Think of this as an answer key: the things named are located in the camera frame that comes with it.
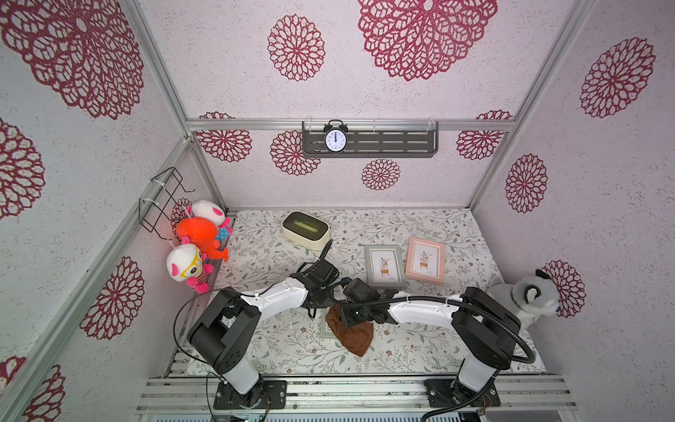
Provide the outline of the brown cloth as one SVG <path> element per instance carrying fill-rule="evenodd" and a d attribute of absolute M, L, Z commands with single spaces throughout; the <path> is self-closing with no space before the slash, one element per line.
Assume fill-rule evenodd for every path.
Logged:
<path fill-rule="evenodd" d="M 370 348 L 374 338 L 374 327 L 370 322 L 364 322 L 354 327 L 347 327 L 342 320 L 341 307 L 334 305 L 330 308 L 326 323 L 337 340 L 350 353 L 363 357 Z"/>

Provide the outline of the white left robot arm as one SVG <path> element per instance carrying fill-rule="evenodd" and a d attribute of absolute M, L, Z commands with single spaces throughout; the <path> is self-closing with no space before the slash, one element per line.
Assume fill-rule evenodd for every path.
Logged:
<path fill-rule="evenodd" d="M 290 309 L 326 307 L 328 287 L 338 277 L 337 267 L 321 258 L 262 290 L 242 293 L 224 288 L 190 329 L 187 341 L 228 387 L 246 396 L 261 383 L 261 375 L 246 357 L 258 326 Z"/>

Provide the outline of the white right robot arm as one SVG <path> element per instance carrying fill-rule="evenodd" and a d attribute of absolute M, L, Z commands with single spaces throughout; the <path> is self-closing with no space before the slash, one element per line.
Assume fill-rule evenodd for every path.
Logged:
<path fill-rule="evenodd" d="M 513 362 L 533 364 L 536 353 L 520 336 L 520 320 L 480 288 L 450 297 L 377 290 L 360 279 L 344 278 L 329 290 L 347 326 L 419 324 L 452 329 L 468 350 L 453 389 L 477 393 Z"/>

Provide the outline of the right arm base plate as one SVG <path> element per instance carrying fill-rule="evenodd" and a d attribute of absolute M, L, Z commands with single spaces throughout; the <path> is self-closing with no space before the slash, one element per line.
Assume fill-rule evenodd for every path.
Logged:
<path fill-rule="evenodd" d="M 427 379 L 424 381 L 427 398 L 432 408 L 446 408 L 464 403 L 474 397 L 469 407 L 499 407 L 501 399 L 493 380 L 485 388 L 483 395 L 462 386 L 456 379 Z"/>

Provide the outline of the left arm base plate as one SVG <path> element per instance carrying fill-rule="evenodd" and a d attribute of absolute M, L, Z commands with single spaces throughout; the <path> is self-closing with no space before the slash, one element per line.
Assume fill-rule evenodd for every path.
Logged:
<path fill-rule="evenodd" d="M 219 383 L 214 400 L 216 410 L 279 410 L 286 406 L 286 381 L 259 380 L 246 393 L 239 393 L 229 383 Z"/>

